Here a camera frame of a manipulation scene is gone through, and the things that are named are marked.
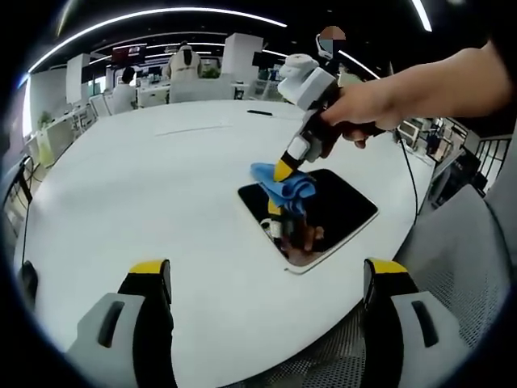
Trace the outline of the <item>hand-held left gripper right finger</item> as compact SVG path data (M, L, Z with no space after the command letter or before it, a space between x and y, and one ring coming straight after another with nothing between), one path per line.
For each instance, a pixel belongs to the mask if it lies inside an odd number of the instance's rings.
M394 261L364 261L363 387L440 387L469 346L454 315Z

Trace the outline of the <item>person's right hand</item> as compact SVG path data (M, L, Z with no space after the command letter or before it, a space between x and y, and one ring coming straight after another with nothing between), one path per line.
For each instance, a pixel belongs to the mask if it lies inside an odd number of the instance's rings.
M338 127L342 137L364 149L369 136L360 125L374 123L383 131L395 129L403 120L393 84L387 79L351 84L322 114L329 125Z

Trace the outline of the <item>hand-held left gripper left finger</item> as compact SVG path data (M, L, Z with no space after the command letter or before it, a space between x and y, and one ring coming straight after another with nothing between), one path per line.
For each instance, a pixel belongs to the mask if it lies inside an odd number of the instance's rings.
M170 261L136 264L80 319L66 356L96 387L176 387Z

